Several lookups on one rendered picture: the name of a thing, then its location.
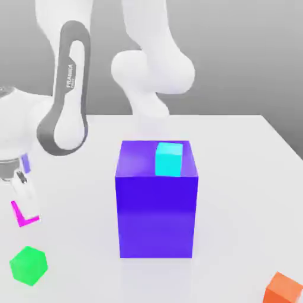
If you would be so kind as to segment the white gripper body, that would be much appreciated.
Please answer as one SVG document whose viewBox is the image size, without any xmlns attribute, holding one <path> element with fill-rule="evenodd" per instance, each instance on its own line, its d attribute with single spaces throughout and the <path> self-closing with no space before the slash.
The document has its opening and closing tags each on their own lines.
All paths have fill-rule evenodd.
<svg viewBox="0 0 303 303">
<path fill-rule="evenodd" d="M 15 175 L 11 183 L 17 193 L 15 201 L 23 217 L 28 220 L 40 215 L 40 207 L 31 179 L 28 176 L 20 178 Z"/>
</svg>

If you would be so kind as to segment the small cyan cube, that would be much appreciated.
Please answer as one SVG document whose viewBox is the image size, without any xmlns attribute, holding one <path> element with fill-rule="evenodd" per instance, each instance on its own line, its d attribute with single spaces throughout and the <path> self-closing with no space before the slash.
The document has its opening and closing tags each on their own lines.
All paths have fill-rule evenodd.
<svg viewBox="0 0 303 303">
<path fill-rule="evenodd" d="M 156 176 L 180 177 L 182 156 L 183 144 L 160 142 L 156 149 Z"/>
</svg>

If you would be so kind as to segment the small orange cube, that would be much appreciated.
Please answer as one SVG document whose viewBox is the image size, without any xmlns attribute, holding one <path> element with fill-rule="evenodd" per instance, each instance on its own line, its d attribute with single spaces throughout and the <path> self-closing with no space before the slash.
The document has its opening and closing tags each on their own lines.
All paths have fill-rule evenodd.
<svg viewBox="0 0 303 303">
<path fill-rule="evenodd" d="M 303 285 L 276 272 L 266 287 L 262 303 L 303 303 Z"/>
</svg>

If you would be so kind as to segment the small green cube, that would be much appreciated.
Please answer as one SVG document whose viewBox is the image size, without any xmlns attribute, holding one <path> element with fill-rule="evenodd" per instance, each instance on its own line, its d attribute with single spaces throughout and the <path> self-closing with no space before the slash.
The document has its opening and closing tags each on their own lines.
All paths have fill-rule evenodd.
<svg viewBox="0 0 303 303">
<path fill-rule="evenodd" d="M 25 246 L 16 254 L 9 265 L 13 278 L 28 286 L 34 286 L 48 270 L 45 252 L 30 246 Z"/>
</svg>

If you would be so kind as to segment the large purple box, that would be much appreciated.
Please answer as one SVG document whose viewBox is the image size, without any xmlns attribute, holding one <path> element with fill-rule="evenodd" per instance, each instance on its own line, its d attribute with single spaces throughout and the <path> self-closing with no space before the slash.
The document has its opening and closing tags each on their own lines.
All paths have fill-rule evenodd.
<svg viewBox="0 0 303 303">
<path fill-rule="evenodd" d="M 192 257 L 198 171 L 191 144 L 183 145 L 179 177 L 157 176 L 158 141 L 124 140 L 115 173 L 122 258 Z"/>
</svg>

